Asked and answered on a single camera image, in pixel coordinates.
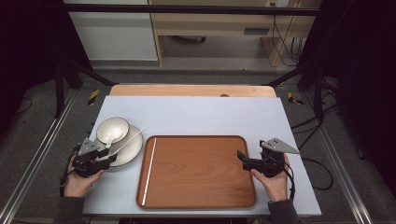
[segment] ceramic bowl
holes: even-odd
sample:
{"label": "ceramic bowl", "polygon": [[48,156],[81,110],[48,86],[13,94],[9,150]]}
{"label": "ceramic bowl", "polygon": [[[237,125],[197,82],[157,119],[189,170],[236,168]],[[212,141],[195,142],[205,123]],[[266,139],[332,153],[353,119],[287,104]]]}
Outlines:
{"label": "ceramic bowl", "polygon": [[97,131],[97,139],[103,143],[111,145],[122,145],[122,142],[128,139],[129,123],[126,119],[111,118],[103,121]]}

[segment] hand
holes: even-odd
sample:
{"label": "hand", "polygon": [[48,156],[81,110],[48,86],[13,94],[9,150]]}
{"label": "hand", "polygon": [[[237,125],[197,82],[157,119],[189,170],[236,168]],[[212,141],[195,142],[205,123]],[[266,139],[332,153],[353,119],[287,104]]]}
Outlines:
{"label": "hand", "polygon": [[[73,166],[73,160],[76,156],[72,158],[69,163],[69,169]],[[88,190],[91,188],[94,182],[96,182],[104,173],[104,170],[99,171],[95,175],[88,178],[81,177],[76,173],[71,173],[67,177],[66,186],[64,186],[64,197],[77,197],[83,198],[87,194]]]}
{"label": "hand", "polygon": [[[289,159],[285,156],[285,169],[289,170]],[[262,185],[265,187],[268,197],[272,202],[280,202],[288,199],[288,175],[285,172],[281,172],[274,177],[268,178],[262,173],[255,169],[251,169],[250,172],[256,177]]]}

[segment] white spoon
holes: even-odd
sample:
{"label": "white spoon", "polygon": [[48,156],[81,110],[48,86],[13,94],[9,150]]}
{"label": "white spoon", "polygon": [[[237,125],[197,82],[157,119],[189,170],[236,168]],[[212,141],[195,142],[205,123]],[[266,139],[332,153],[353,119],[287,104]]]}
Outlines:
{"label": "white spoon", "polygon": [[111,144],[113,144],[114,140],[116,140],[117,138],[119,138],[119,137],[121,137],[121,136],[122,136],[122,132],[119,133],[117,136],[113,136],[114,138],[113,138],[112,140],[110,140],[110,141],[107,142],[105,148],[110,148],[110,147],[111,147]]}
{"label": "white spoon", "polygon": [[132,138],[130,138],[126,143],[124,143],[124,145],[120,146],[119,149],[117,149],[115,152],[113,152],[113,153],[111,154],[111,156],[117,154],[117,153],[118,153],[121,149],[123,149],[129,142],[131,142],[132,139],[134,139],[138,134],[140,134],[145,128],[146,128],[146,127],[140,129],[140,131],[137,132],[134,136],[132,136]]}

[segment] sleeve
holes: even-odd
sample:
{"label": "sleeve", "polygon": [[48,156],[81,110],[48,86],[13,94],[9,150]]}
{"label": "sleeve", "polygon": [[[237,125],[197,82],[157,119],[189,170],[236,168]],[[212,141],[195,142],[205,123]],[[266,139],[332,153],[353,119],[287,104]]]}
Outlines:
{"label": "sleeve", "polygon": [[86,224],[82,217],[84,198],[63,197],[58,200],[58,207],[53,224]]}
{"label": "sleeve", "polygon": [[292,200],[268,203],[271,219],[274,224],[298,224],[299,219]]}

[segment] wooden tray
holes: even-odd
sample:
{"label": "wooden tray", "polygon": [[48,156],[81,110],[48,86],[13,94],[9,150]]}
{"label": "wooden tray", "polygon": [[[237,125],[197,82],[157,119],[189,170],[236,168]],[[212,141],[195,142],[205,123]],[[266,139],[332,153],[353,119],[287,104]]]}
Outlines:
{"label": "wooden tray", "polygon": [[248,154],[241,136],[151,136],[146,143],[136,203],[145,209],[254,205],[253,179],[242,169],[237,149]]}

